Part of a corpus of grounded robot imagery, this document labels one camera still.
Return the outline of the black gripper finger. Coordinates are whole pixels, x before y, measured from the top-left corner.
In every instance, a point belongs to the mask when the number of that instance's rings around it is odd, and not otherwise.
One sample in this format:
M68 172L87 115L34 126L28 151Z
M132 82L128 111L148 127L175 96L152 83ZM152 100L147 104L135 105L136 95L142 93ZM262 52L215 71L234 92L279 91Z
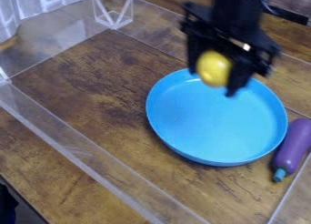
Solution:
M212 48L212 40L208 37L187 37L187 64L191 73L196 72L196 60L204 51Z
M230 72L226 85L226 96L232 97L238 90L248 84L248 81L256 72L256 64L252 56L242 54L234 58L234 66Z

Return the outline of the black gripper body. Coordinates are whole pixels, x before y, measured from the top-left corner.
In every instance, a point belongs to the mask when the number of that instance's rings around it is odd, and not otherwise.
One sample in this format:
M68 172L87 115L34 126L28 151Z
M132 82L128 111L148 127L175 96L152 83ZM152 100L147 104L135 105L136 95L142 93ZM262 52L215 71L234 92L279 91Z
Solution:
M247 22L239 27L230 23L232 7L207 7L187 2L183 4L183 10L182 31L186 35L208 37L212 40L212 48L207 51L219 52L232 62L242 54L252 56L256 64L255 73L266 76L271 72L273 61L281 53L281 47L259 26L250 29L244 27L255 17L248 17Z

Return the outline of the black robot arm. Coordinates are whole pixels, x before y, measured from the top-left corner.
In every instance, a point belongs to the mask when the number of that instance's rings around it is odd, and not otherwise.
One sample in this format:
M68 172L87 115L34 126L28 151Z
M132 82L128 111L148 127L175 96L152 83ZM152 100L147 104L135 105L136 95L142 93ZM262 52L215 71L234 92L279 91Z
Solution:
M260 27L267 0L214 0L212 6L186 2L180 29L186 34L187 65L198 71L198 60L212 50L232 61L224 85L231 97L251 77L271 73L281 47Z

